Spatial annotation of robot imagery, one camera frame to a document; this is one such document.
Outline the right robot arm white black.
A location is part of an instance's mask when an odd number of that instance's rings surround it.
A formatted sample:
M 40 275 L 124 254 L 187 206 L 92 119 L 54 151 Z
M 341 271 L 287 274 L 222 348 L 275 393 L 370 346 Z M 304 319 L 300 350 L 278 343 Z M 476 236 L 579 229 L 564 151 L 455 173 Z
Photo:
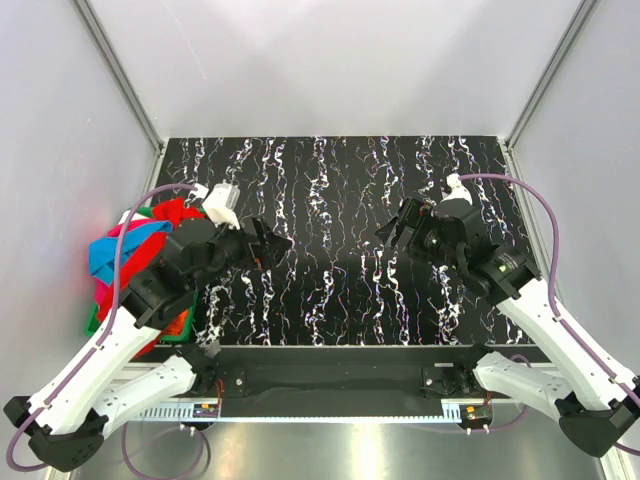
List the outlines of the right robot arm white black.
M 431 207 L 402 203 L 377 238 L 400 246 L 414 261 L 453 270 L 464 287 L 496 307 L 534 341 L 559 371 L 554 377 L 476 347 L 456 366 L 454 384 L 466 396 L 482 390 L 506 395 L 555 421 L 581 451 L 603 457 L 638 421 L 639 378 L 580 327 L 553 296 L 535 262 L 495 243 L 480 210 L 462 198 Z

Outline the red t shirt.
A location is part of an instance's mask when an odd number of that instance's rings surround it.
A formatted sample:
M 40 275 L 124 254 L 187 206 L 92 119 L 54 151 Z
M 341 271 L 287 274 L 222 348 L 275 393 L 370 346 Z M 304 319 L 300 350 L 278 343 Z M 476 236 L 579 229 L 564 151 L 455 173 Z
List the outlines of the red t shirt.
M 183 198 L 174 198 L 153 207 L 151 217 L 157 221 L 169 222 L 176 228 L 185 220 L 205 218 L 205 214 L 196 207 L 186 206 Z

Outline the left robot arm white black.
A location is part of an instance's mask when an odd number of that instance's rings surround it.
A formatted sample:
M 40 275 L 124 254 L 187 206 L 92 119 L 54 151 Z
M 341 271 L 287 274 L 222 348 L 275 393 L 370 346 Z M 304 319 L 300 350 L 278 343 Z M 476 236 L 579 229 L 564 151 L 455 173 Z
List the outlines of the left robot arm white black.
M 276 267 L 291 240 L 261 219 L 238 229 L 205 218 L 183 221 L 149 264 L 128 281 L 116 305 L 74 359 L 39 392 L 15 396 L 3 411 L 41 466 L 70 472 L 97 453 L 104 440 L 136 415 L 187 392 L 208 394 L 214 362 L 185 345 L 160 366 L 118 388 L 121 369 L 194 302 L 198 292 L 230 270 Z

